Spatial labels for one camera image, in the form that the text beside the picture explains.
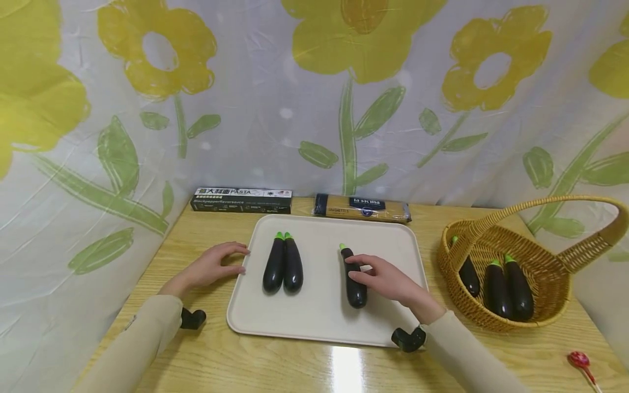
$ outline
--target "wicker basket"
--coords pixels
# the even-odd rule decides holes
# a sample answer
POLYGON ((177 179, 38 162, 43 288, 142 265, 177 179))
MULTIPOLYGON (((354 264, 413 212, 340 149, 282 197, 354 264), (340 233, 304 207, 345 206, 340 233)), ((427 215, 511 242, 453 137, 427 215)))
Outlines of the wicker basket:
POLYGON ((560 196, 538 199, 505 208, 478 220, 456 221, 445 227, 439 245, 438 264, 450 297, 461 313, 491 331, 536 328, 555 322, 565 311, 571 293, 571 275, 584 268, 615 245, 627 231, 627 207, 614 199, 593 196, 560 196), (607 227, 555 255, 513 231, 496 225, 518 211, 562 201, 596 201, 618 208, 617 217, 607 227), (459 240, 450 247, 450 240, 459 240), (487 310, 484 304, 485 268, 492 260, 511 255, 528 279, 535 301, 535 312, 527 322, 514 322, 487 310), (459 277, 459 269, 470 255, 481 281, 481 294, 473 298, 459 277))

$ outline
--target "sleeve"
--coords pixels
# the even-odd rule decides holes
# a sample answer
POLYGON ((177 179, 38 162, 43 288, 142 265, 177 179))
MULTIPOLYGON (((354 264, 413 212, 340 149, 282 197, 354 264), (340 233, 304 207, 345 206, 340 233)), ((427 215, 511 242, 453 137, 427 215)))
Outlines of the sleeve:
POLYGON ((74 392, 134 392, 144 371, 177 333, 182 308, 175 296, 148 298, 74 392))
POLYGON ((430 325, 425 348, 470 393, 524 393, 529 390, 448 311, 430 325))

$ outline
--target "hand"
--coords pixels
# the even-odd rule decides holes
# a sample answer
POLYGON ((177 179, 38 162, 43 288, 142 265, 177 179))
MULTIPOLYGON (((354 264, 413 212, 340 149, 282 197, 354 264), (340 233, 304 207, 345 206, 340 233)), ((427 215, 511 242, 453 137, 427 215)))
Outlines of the hand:
POLYGON ((235 241, 207 249, 197 260, 164 284, 159 294, 183 298, 193 288, 210 285, 223 277, 244 273, 245 268, 241 265, 221 265, 223 258, 234 253, 248 255, 249 250, 246 245, 235 241))
POLYGON ((410 308, 420 323, 430 324, 445 314, 445 308, 428 291, 384 259, 360 254, 347 258, 345 262, 371 266, 370 270, 364 272, 349 272, 349 277, 387 299, 410 308))

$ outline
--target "eggplant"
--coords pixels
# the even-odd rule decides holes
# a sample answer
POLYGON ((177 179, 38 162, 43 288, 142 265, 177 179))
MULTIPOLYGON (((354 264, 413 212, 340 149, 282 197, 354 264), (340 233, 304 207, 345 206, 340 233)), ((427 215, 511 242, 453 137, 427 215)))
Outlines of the eggplant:
POLYGON ((301 286, 304 284, 304 268, 301 265, 301 257, 299 256, 299 250, 295 239, 291 234, 286 232, 284 234, 284 241, 286 242, 286 269, 284 270, 284 289, 286 292, 294 294, 299 292, 301 286))
MULTIPOLYGON (((458 236, 452 237, 453 246, 458 239, 458 236)), ((461 277, 461 281, 463 282, 463 285, 465 285, 465 288, 467 288, 467 291, 470 292, 470 295, 472 295, 472 297, 478 297, 481 293, 481 281, 478 279, 478 275, 474 269, 474 264, 472 263, 469 255, 459 270, 459 277, 461 277)))
POLYGON ((353 252, 343 243, 341 243, 339 247, 341 249, 341 256, 343 257, 343 264, 345 265, 345 292, 347 294, 347 301, 350 306, 356 309, 363 308, 367 305, 367 286, 352 280, 349 276, 349 272, 360 272, 360 266, 357 263, 345 262, 347 258, 353 256, 353 252))
POLYGON ((485 306, 492 313, 511 319, 513 310, 511 298, 504 278, 503 267, 494 259, 485 270, 485 306))
POLYGON ((264 269, 264 275, 262 276, 262 287, 264 291, 269 294, 276 293, 282 286, 284 271, 286 269, 285 249, 284 236, 281 232, 278 232, 273 239, 273 247, 269 254, 267 267, 264 269))
POLYGON ((504 269, 507 273, 507 286, 513 305, 513 320, 528 321, 533 317, 533 293, 522 269, 510 255, 504 256, 504 269))

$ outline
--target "wooden table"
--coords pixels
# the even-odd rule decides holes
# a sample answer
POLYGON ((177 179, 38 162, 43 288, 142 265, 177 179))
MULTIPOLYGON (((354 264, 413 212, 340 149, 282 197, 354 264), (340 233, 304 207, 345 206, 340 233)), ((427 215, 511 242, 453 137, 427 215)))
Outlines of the wooden table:
MULTIPOLYGON (((310 198, 295 198, 293 214, 309 216, 310 198)), ((414 231, 431 293, 448 308, 454 305, 436 266, 443 227, 457 219, 476 219, 491 209, 444 206, 411 207, 414 231)), ((247 243, 261 214, 182 213, 88 367, 162 284, 202 251, 224 241, 247 243)), ((532 237, 519 217, 502 223, 532 237)), ((201 331, 180 330, 174 342, 146 372, 138 392, 459 392, 462 389, 423 352, 331 345, 234 333, 225 321, 235 280, 193 292, 184 304, 208 315, 201 331)), ((532 391, 593 392, 566 355, 587 353, 591 370, 605 391, 629 392, 629 375, 575 299, 559 322, 540 329, 499 335, 483 331, 457 314, 465 325, 532 391)))

